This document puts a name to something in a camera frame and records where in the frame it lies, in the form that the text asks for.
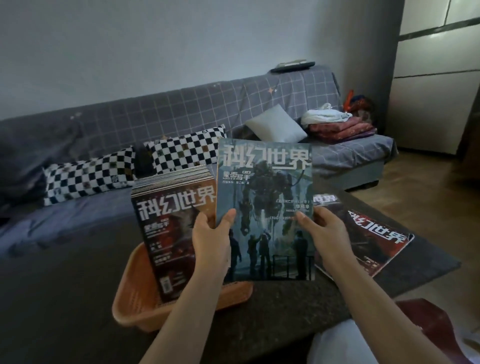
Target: floor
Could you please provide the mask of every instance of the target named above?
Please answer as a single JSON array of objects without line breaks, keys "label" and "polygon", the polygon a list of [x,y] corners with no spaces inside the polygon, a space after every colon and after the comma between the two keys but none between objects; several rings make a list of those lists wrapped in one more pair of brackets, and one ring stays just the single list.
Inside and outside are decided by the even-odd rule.
[{"label": "floor", "polygon": [[403,151],[378,186],[352,194],[462,261],[398,299],[426,298],[455,325],[480,334],[480,182],[455,170],[453,158]]}]

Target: forearm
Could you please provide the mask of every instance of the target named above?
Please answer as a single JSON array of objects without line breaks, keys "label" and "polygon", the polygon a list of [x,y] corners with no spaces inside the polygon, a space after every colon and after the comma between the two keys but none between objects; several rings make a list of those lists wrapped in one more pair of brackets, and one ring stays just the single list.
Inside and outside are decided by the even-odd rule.
[{"label": "forearm", "polygon": [[359,264],[331,273],[379,364],[451,364]]},{"label": "forearm", "polygon": [[198,363],[222,282],[223,277],[218,274],[196,269],[140,364]]}]

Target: gray sofa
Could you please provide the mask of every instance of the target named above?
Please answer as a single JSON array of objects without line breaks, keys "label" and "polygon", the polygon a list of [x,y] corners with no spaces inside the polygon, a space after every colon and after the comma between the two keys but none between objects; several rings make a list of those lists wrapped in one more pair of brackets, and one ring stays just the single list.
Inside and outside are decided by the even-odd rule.
[{"label": "gray sofa", "polygon": [[[339,108],[338,88],[331,70],[316,66],[0,121],[0,259],[89,236],[134,216],[130,188],[43,207],[42,168],[51,163],[134,145],[135,172],[143,177],[153,172],[145,141],[222,124],[228,136],[249,138],[244,123],[273,105],[298,121],[326,102]],[[381,135],[332,146],[304,142],[312,143],[315,171],[344,189],[377,181],[396,155],[393,139]]]}]

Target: book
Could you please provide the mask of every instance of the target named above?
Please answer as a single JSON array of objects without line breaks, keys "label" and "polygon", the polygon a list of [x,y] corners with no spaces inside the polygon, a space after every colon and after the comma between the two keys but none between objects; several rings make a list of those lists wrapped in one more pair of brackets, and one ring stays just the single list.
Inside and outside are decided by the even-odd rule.
[{"label": "book", "polygon": [[294,218],[312,216],[312,148],[240,139],[218,144],[216,219],[231,208],[225,281],[314,280],[315,247]]},{"label": "book", "polygon": [[192,228],[200,212],[215,226],[216,181],[206,166],[138,179],[132,204],[163,303],[177,299],[195,268]]},{"label": "book", "polygon": [[[334,194],[316,194],[313,204],[328,208],[344,222],[353,254],[371,277],[378,274],[415,237],[345,207]],[[318,252],[315,254],[315,266],[331,278]]]}]

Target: checkered pillow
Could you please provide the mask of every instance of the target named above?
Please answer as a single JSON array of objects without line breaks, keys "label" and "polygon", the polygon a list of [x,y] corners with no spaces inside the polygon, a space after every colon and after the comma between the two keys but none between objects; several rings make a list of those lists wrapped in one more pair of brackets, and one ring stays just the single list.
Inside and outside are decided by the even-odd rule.
[{"label": "checkered pillow", "polygon": [[88,161],[50,165],[44,169],[47,178],[45,206],[133,186],[134,160],[135,152],[129,147]]},{"label": "checkered pillow", "polygon": [[145,142],[157,174],[217,162],[218,138],[225,138],[219,126],[201,132]]}]

